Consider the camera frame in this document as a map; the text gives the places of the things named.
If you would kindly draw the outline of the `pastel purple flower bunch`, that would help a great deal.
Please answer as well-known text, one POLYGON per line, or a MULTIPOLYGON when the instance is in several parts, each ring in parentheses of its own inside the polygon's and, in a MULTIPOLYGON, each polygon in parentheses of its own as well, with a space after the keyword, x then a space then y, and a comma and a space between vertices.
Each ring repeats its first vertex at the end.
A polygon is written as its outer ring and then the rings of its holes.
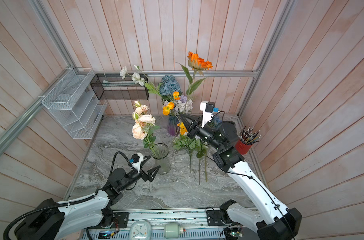
POLYGON ((166 116, 178 116, 179 114, 191 114, 193 112, 193 100, 182 95, 179 100, 164 101, 162 113, 166 116))

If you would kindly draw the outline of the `clear grey glass vase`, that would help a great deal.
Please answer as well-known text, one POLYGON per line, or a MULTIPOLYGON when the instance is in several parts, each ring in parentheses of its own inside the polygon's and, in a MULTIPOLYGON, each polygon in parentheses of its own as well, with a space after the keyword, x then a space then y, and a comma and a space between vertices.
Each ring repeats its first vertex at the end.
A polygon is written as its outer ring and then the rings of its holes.
POLYGON ((155 166, 160 166, 158 173, 160 175, 166 175, 171 170, 171 164, 169 162, 169 148, 166 144, 155 144, 151 150, 151 156, 155 159, 155 166))

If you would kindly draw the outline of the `blue purple glass vase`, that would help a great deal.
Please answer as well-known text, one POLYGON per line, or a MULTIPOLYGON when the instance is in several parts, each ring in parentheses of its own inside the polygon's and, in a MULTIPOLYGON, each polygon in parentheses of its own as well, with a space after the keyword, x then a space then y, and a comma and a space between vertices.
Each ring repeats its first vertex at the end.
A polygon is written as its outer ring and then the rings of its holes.
POLYGON ((179 124, 179 119, 177 118, 177 116, 168 116, 167 132, 171 136, 177 135, 179 128, 178 124, 179 124))

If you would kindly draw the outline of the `white lilac flower bunch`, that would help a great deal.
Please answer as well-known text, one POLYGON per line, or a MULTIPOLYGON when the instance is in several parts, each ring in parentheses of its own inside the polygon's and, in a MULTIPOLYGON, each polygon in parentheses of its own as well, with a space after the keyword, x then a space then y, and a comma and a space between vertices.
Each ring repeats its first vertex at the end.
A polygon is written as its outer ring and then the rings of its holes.
POLYGON ((204 165, 205 181, 208 181, 208 147, 202 140, 190 139, 187 135, 179 135, 173 140, 173 148, 188 153, 190 173, 192 172, 193 156, 196 156, 199 159, 199 184, 201 184, 202 165, 204 165))

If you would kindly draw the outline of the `peach peony stem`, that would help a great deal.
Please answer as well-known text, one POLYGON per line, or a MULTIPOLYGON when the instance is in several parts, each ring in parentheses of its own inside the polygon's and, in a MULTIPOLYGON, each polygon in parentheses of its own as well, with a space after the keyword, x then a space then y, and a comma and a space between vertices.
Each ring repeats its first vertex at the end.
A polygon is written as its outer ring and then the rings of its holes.
POLYGON ((142 140, 143 146, 146 149, 150 149, 153 157, 158 157, 159 155, 159 149, 155 143, 156 136, 154 134, 154 131, 158 128, 159 126, 154 124, 140 121, 136 121, 135 125, 132 127, 133 137, 135 139, 142 140))
POLYGON ((143 105, 139 101, 135 101, 134 107, 135 110, 132 113, 132 118, 135 121, 135 123, 136 121, 140 121, 156 125, 156 119, 148 112, 149 107, 147 105, 143 105))

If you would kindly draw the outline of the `blue rose bunch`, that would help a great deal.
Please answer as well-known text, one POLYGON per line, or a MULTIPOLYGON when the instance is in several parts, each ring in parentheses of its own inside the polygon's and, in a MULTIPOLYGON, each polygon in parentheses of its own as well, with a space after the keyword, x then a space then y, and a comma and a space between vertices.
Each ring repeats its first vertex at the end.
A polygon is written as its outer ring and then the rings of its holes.
POLYGON ((159 93, 163 100, 173 99, 174 92, 179 92, 180 95, 183 93, 180 84, 172 75, 165 75, 162 77, 161 83, 159 85, 159 93))

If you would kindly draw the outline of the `orange gerbera stem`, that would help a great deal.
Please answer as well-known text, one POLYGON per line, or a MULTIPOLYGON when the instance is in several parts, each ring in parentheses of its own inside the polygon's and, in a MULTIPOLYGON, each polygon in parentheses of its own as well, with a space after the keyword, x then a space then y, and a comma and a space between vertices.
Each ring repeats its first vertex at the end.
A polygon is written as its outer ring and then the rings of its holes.
POLYGON ((210 61, 206 61, 205 59, 202 59, 199 57, 198 54, 194 54, 193 52, 188 53, 188 67, 190 67, 193 70, 193 74, 190 74, 189 69, 178 63, 182 70, 184 71, 186 78, 189 81, 188 89, 185 93, 185 95, 188 97, 188 99, 193 100, 193 92, 198 89, 198 87, 204 82, 206 78, 201 78, 199 80, 196 80, 196 76, 199 75, 201 77, 204 76, 204 71, 210 70, 213 68, 213 64, 210 61))

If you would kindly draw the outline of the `white flower stem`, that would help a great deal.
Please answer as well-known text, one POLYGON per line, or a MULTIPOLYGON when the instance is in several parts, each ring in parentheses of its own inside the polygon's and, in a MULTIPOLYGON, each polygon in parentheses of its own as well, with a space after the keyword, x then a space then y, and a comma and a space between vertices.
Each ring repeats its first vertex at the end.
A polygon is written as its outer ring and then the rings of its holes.
POLYGON ((126 76, 130 76, 131 80, 135 84, 139 84, 142 87, 146 87, 147 91, 150 94, 161 96, 159 87, 156 86, 154 83, 150 82, 149 80, 145 79, 145 77, 148 78, 148 75, 141 70, 140 66, 134 65, 134 68, 136 69, 136 72, 134 72, 133 74, 129 74, 127 72, 127 67, 126 66, 122 67, 122 69, 119 72, 120 77, 124 79, 126 76))

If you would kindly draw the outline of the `orange poppy flower bunch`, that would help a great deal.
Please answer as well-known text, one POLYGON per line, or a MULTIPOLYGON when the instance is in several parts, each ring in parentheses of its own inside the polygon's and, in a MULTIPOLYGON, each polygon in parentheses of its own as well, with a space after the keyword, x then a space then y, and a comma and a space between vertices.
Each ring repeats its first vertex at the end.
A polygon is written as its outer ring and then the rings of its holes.
POLYGON ((174 91, 171 95, 162 96, 162 101, 162 113, 168 116, 167 131, 171 136, 176 136, 179 128, 178 116, 188 111, 188 97, 174 91))

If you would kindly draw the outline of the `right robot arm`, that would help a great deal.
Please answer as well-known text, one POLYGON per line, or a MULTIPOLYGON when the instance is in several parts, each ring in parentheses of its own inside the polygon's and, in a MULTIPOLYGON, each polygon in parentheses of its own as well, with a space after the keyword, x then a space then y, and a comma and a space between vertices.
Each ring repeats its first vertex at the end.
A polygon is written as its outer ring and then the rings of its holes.
POLYGON ((202 118, 180 114, 191 139, 200 138, 216 149, 213 160, 217 166, 238 183, 249 196, 257 211, 251 211, 240 204, 228 201, 225 216, 230 221, 243 225, 255 232, 261 240, 293 240, 299 232, 302 214, 289 209, 279 201, 253 173, 244 157, 238 152, 235 143, 239 140, 236 125, 224 121, 218 130, 202 123, 202 118))

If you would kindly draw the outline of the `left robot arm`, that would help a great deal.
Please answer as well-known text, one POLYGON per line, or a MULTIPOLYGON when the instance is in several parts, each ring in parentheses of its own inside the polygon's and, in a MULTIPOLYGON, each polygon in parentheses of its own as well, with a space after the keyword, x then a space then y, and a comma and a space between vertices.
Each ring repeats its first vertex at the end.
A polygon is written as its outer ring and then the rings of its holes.
POLYGON ((10 239, 10 231, 18 240, 60 240, 80 230, 101 226, 117 226, 111 206, 130 190, 138 180, 152 182, 160 170, 156 166, 147 172, 142 167, 150 159, 141 153, 126 158, 131 171, 111 168, 105 185, 94 193, 74 200, 43 201, 36 209, 13 220, 4 230, 3 239, 10 239))

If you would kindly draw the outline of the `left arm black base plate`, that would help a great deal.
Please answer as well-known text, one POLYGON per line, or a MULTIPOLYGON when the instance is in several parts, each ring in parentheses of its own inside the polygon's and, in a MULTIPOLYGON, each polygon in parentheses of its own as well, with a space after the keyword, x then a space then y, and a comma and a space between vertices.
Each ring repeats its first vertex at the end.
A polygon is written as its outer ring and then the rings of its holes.
POLYGON ((102 228, 124 229, 127 227, 129 212, 111 212, 103 217, 100 223, 102 228))

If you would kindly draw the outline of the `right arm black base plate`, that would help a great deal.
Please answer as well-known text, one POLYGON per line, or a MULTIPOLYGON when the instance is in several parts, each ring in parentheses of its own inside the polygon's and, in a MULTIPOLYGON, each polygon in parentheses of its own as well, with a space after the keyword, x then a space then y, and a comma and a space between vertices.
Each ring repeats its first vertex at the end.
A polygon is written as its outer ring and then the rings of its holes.
POLYGON ((208 226, 227 226, 232 223, 225 211, 208 207, 205 209, 208 226))

